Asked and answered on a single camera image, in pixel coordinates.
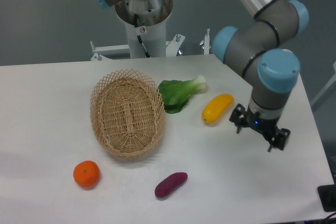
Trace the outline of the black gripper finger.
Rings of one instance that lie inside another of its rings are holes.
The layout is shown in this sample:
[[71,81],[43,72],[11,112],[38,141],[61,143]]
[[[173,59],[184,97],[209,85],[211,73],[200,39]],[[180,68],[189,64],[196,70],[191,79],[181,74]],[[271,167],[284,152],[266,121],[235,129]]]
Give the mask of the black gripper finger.
[[240,103],[233,109],[229,121],[236,126],[236,133],[239,134],[242,128],[248,127],[247,111]]
[[271,152],[273,148],[284,150],[291,131],[285,128],[275,128],[275,130],[268,135],[267,142],[269,143],[268,152]]

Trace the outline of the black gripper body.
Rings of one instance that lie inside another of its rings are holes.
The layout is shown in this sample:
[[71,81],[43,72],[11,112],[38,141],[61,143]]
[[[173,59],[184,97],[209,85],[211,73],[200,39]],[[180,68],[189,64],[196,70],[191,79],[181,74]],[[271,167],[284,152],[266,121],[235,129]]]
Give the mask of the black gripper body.
[[279,136],[277,134],[277,123],[280,117],[274,119],[263,119],[259,116],[259,112],[252,112],[250,108],[246,114],[247,127],[261,134],[265,140],[277,140]]

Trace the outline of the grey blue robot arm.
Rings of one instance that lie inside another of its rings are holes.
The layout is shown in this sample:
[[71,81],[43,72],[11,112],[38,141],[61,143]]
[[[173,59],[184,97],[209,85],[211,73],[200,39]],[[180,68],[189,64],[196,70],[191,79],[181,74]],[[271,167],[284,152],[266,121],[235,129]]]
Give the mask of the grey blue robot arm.
[[[284,149],[290,135],[278,120],[296,85],[298,58],[280,45],[302,32],[309,13],[296,0],[240,0],[254,18],[247,30],[227,26],[213,39],[212,53],[252,86],[248,107],[237,105],[231,116],[237,129],[261,134],[270,148]],[[127,29],[132,58],[168,56],[166,21],[172,0],[96,0],[101,8],[114,7]]]

